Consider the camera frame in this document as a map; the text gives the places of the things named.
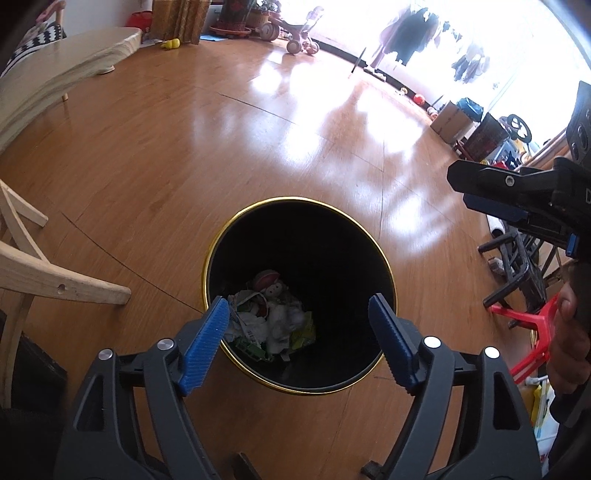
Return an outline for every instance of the red bag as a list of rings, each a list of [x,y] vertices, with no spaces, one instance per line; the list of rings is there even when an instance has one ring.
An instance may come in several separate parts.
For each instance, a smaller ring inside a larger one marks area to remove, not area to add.
[[[139,28],[144,33],[149,32],[152,26],[152,11],[144,10],[143,12],[132,13],[125,26]]]

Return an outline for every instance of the yellow toy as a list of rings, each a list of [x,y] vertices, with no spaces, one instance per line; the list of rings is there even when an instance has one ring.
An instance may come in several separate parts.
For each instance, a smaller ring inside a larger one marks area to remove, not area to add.
[[[181,46],[181,41],[178,38],[173,38],[172,40],[163,41],[160,44],[160,48],[165,48],[166,50],[172,50],[173,48],[179,48]]]

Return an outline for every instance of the black bin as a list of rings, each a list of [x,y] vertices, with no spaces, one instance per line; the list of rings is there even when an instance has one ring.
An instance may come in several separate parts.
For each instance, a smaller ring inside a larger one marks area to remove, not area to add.
[[[327,394],[353,385],[382,357],[368,301],[382,293],[396,312],[392,272],[375,240],[348,215],[299,197],[256,203],[222,229],[204,268],[204,300],[227,297],[273,269],[313,312],[316,343],[272,363],[254,361],[225,340],[230,359],[264,385],[292,394]]]

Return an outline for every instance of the human hand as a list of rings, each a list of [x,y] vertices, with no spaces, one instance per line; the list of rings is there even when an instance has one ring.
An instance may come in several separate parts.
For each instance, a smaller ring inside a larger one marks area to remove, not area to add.
[[[557,393],[573,393],[591,375],[591,364],[586,360],[591,342],[589,334],[574,319],[576,310],[577,297],[567,283],[558,295],[547,365],[550,384]]]

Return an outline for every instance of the red ball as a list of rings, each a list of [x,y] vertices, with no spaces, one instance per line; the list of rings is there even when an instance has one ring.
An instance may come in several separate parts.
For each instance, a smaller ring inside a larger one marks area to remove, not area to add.
[[[416,103],[418,106],[423,106],[425,105],[425,97],[418,93],[413,97],[413,102]]]

